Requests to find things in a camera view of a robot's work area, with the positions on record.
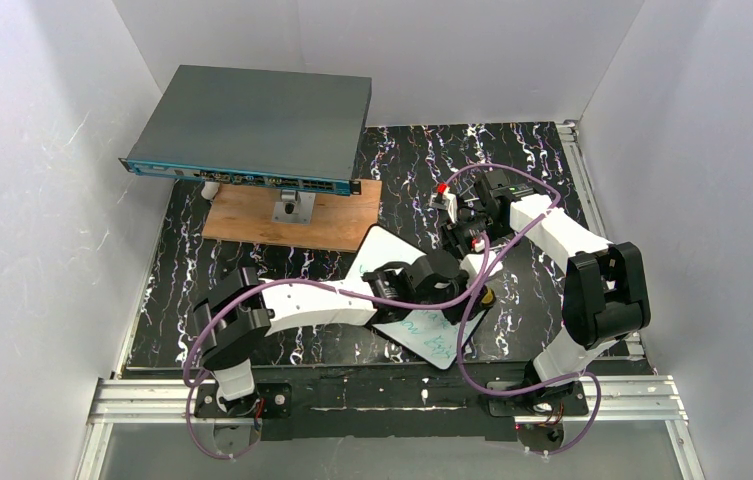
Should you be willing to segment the small whiteboard black frame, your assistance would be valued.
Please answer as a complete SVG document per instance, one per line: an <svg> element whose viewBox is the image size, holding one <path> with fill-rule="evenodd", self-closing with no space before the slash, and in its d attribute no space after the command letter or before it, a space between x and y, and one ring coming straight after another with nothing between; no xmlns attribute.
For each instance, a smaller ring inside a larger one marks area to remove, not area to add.
<svg viewBox="0 0 753 480"><path fill-rule="evenodd" d="M358 279L390 261L410 264L423 255L424 252L412 244L374 225L368 230L347 277ZM473 314L463 333L439 310L413 310L401 320L386 323L372 321L370 326L392 343L404 347L432 366L446 370L456 360L457 346L468 342L483 318L482 312Z"/></svg>

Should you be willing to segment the yellow bone-shaped eraser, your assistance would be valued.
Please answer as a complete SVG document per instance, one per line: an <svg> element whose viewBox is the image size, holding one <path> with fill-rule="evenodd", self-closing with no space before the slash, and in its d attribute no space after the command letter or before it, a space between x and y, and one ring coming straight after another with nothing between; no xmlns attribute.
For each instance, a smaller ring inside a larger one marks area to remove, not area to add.
<svg viewBox="0 0 753 480"><path fill-rule="evenodd" d="M479 298L476 300L475 307L479 310L487 310L490 309L495 303L496 295L494 291L489 287L485 287L481 291Z"/></svg>

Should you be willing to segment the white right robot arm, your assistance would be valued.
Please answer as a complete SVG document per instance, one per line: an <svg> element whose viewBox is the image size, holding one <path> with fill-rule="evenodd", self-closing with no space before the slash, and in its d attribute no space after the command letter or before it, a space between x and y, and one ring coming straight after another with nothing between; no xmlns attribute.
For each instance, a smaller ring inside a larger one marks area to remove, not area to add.
<svg viewBox="0 0 753 480"><path fill-rule="evenodd" d="M601 353L650 324L651 310L644 262L630 242L614 244L573 220L559 207L561 196L541 180L528 177L511 185L505 166L490 164L473 189L479 207L467 217L467 203L444 182L434 202L448 213L441 225L444 246L465 255L510 235L500 253L485 262L479 275L492 274L509 250L527 239L564 273L563 327L524 371L520 387L494 390L469 384L491 397L528 396L542 400L576 382Z"/></svg>

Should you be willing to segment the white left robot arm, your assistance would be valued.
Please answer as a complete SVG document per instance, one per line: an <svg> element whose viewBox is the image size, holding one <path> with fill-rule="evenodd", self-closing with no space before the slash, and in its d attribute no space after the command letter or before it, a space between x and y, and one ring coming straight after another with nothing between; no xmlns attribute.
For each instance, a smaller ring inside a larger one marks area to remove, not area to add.
<svg viewBox="0 0 753 480"><path fill-rule="evenodd" d="M446 370L483 315L459 325L485 256L414 247L361 248L342 280L266 280L248 268L221 281L194 310L196 352L220 402L255 393L250 357L270 334L331 324L372 327L429 365Z"/></svg>

